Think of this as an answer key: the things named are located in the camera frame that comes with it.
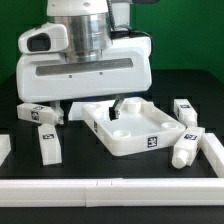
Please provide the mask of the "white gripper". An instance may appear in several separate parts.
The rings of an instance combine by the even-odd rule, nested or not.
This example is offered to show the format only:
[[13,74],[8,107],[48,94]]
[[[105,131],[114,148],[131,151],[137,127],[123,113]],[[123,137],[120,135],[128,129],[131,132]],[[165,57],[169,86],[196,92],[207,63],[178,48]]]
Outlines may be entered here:
[[[24,102],[50,102],[64,123],[59,100],[146,91],[152,84],[147,37],[123,38],[102,51],[98,61],[68,63],[62,53],[22,55],[17,64],[19,98]],[[125,97],[118,95],[109,108],[116,120]]]

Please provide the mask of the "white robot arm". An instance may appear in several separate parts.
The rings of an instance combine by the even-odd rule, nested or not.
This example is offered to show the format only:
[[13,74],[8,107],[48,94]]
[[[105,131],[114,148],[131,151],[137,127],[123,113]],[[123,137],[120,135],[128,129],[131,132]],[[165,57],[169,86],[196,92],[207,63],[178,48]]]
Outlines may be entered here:
[[16,78],[26,103],[113,95],[109,117],[120,115],[124,93],[152,83],[150,35],[117,25],[112,0],[48,0],[49,21],[23,33]]

